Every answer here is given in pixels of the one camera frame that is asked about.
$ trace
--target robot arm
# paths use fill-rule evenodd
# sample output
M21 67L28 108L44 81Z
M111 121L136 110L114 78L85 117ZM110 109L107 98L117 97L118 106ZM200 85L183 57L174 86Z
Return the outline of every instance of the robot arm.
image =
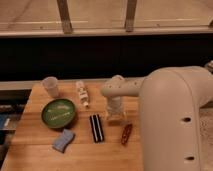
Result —
M199 108L213 99L210 72L163 68L130 82L115 76L101 92L108 108L116 108L110 101L117 96L139 96L145 171L202 170Z

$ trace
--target small bottle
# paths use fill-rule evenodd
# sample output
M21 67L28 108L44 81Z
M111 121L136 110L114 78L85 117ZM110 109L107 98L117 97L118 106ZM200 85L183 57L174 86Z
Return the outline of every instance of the small bottle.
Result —
M83 81L77 81L76 82L76 89L77 89L78 96L80 98L81 103L85 107L89 107L89 96L88 96L86 87L84 85L84 82Z

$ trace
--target wooden table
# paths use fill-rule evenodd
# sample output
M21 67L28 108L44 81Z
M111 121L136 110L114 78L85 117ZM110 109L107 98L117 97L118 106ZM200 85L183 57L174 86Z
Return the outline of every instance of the wooden table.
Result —
M60 97L74 102L78 121L70 128L74 141L64 154L52 149L60 132L47 128L41 121L43 107L53 100L41 84L33 86L26 108L18 124L5 158L3 171L142 171L137 98L125 97L128 120L133 123L128 144L120 143L123 126L108 125L104 119L106 99L100 94L103 82L85 82L90 95L90 108L79 102L75 83L59 83ZM89 116L100 114L105 142L94 143Z

